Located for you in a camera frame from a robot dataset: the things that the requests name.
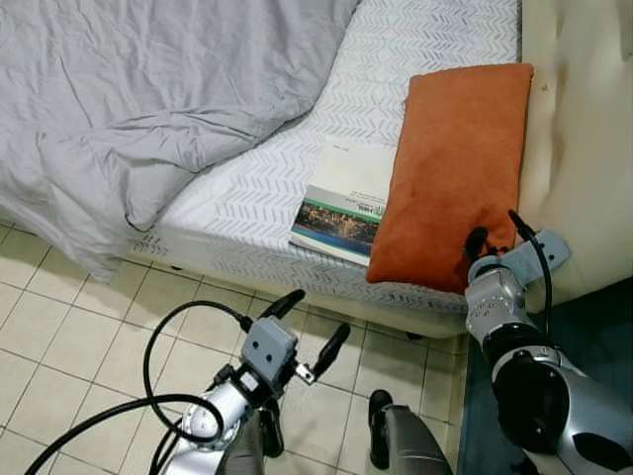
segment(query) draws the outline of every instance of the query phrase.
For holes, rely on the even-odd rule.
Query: book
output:
[[[291,229],[294,245],[368,266],[396,149],[331,139],[323,146]]]

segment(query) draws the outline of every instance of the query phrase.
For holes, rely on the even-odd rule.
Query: metal bracket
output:
[[[563,239],[553,231],[543,230],[537,233],[536,240],[541,244],[550,270],[560,267],[572,255]],[[481,270],[488,266],[509,269],[523,287],[543,276],[543,269],[536,251],[529,242],[523,242],[505,254],[487,255],[474,262],[468,271],[469,283],[473,282]]]

